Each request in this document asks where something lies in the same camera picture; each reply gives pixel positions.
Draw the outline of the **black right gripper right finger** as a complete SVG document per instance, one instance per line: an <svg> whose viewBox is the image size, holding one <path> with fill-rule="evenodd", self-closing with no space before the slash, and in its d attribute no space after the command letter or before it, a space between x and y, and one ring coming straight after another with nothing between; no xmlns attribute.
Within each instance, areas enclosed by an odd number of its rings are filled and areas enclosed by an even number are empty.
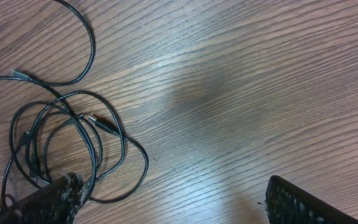
<svg viewBox="0 0 358 224"><path fill-rule="evenodd" d="M277 175L269 179L265 206L270 224L358 224L358 219Z"/></svg>

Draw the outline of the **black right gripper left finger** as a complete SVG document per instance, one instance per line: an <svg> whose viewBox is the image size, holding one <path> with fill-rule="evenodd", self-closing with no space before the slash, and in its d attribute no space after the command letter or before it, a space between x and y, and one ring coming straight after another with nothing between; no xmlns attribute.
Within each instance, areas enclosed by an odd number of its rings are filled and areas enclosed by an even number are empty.
<svg viewBox="0 0 358 224"><path fill-rule="evenodd" d="M85 197L83 179L68 173L0 211L0 224L73 223Z"/></svg>

